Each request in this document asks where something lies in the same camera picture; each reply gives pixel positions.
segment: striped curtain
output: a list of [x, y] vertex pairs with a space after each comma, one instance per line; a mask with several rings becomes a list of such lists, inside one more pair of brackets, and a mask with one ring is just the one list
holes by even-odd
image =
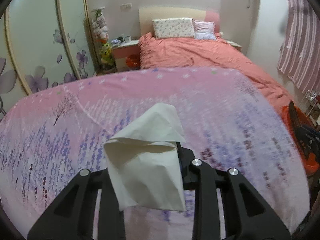
[[320, 90], [320, 21], [307, 0], [288, 0], [286, 38], [278, 69], [303, 93]]

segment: silver bolt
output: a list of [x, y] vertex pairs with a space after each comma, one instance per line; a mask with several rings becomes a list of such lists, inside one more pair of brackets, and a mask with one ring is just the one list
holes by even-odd
[[199, 159], [194, 159], [194, 160], [192, 161], [192, 164], [193, 164], [194, 166], [200, 166], [200, 165], [202, 164], [202, 161], [199, 160]]
[[89, 173], [90, 172], [87, 169], [83, 169], [83, 170], [80, 171], [80, 175], [83, 176], [83, 177], [87, 176]]
[[229, 173], [230, 173], [231, 175], [235, 176], [235, 175], [238, 175], [239, 171], [238, 171], [237, 169], [235, 169], [235, 168], [231, 168], [231, 169], [229, 170]]

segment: bed sheet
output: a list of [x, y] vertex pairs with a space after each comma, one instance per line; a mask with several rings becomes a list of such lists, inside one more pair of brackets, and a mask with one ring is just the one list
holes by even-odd
[[141, 68], [212, 66], [239, 70], [264, 95], [278, 114], [292, 100], [289, 92], [217, 34], [217, 40], [193, 38], [155, 39], [147, 33], [139, 39]]
[[[294, 142], [249, 79], [219, 66], [115, 73], [21, 99], [0, 123], [0, 194], [17, 229], [26, 236], [80, 169], [106, 168], [104, 143], [158, 102], [177, 109], [183, 147], [238, 168], [295, 230], [309, 195]], [[126, 209], [127, 239], [191, 239], [194, 192], [185, 199], [186, 212]]]

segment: folded napkin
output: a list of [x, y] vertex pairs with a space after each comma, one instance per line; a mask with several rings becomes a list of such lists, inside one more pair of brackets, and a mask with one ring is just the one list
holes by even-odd
[[105, 145], [119, 210], [130, 206], [185, 211], [176, 142], [185, 142], [174, 106], [158, 103]]

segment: orange bedding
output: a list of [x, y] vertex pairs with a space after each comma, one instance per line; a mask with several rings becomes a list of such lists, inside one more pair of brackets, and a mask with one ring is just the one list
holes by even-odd
[[147, 33], [140, 38], [139, 47], [142, 69], [173, 66], [234, 68], [251, 79], [279, 115], [282, 107], [292, 100], [284, 87], [222, 38], [216, 41], [193, 38], [157, 40], [151, 33]]

